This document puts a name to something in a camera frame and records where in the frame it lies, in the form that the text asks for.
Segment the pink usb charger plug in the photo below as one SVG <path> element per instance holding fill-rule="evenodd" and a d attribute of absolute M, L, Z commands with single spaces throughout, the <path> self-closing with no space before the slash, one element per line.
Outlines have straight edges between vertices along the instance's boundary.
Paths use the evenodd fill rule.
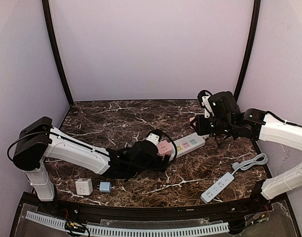
<path fill-rule="evenodd" d="M 195 117 L 190 118 L 190 119 L 189 119 L 189 122 L 190 122 L 190 123 L 195 123 Z"/>

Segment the white multicolour power strip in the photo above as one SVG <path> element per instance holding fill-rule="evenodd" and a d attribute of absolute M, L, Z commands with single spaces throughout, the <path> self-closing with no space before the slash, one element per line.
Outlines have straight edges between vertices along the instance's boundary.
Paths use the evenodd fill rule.
<path fill-rule="evenodd" d="M 190 135 L 184 136 L 178 140 L 175 140 L 174 143 L 177 147 L 176 158 L 184 156 L 202 146 L 205 145 L 208 135 L 199 136 L 197 133 L 192 133 Z"/>

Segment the pink cube socket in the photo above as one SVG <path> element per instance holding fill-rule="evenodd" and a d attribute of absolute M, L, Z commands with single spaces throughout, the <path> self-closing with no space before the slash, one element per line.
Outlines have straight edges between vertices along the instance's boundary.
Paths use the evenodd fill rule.
<path fill-rule="evenodd" d="M 166 155 L 168 156 L 172 155 L 172 151 L 173 151 L 172 145 L 166 140 L 159 142 L 159 144 L 157 145 L 157 149 L 158 149 L 159 156 L 164 157 Z"/>

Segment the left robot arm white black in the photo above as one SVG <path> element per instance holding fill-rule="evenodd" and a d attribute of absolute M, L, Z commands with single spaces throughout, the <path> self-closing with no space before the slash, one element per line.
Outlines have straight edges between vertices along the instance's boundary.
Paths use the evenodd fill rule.
<path fill-rule="evenodd" d="M 128 180 L 145 170 L 164 172 L 176 159 L 176 152 L 160 154 L 163 136 L 167 134 L 154 129 L 131 147 L 100 148 L 68 136 L 52 125 L 51 118 L 42 117 L 24 128 L 6 153 L 15 149 L 8 159 L 26 174 L 39 200 L 49 202 L 57 192 L 44 166 L 45 158 L 63 160 L 106 178 Z"/>

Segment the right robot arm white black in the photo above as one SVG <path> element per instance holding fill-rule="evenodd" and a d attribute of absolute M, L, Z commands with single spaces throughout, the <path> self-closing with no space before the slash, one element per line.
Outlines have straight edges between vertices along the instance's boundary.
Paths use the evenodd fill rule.
<path fill-rule="evenodd" d="M 241 112 L 230 91 L 211 94 L 202 90 L 197 96 L 203 115 L 190 121 L 199 136 L 225 135 L 237 139 L 267 141 L 302 151 L 302 125 L 284 120 L 273 112 L 248 109 Z M 302 162 L 294 168 L 256 186 L 256 194 L 264 199 L 302 187 Z"/>

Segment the white cube socket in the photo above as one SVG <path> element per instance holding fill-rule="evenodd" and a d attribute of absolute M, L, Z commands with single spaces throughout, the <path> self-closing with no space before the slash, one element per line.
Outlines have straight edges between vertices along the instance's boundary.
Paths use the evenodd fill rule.
<path fill-rule="evenodd" d="M 91 179 L 77 179 L 75 181 L 76 193 L 80 196 L 89 196 L 93 192 Z"/>

